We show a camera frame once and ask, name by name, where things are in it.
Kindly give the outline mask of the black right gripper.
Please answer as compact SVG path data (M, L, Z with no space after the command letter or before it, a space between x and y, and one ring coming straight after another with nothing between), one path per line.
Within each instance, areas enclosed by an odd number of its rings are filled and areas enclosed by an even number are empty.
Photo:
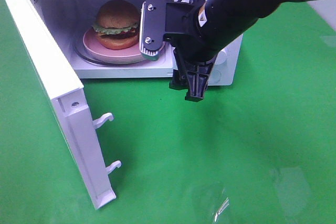
M219 52L218 49L210 46L201 33L198 11L203 4L205 0L166 4L164 39L175 48L173 53L176 61L176 69L173 69L169 88L188 89L185 100L193 102L204 99L214 66L214 62L210 60Z

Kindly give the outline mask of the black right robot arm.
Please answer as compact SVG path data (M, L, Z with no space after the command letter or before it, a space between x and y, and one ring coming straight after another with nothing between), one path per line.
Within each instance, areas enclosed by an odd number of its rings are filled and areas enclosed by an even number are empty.
M189 0L167 4L164 39L174 47L177 69L170 88L200 101L218 53L284 2L314 0Z

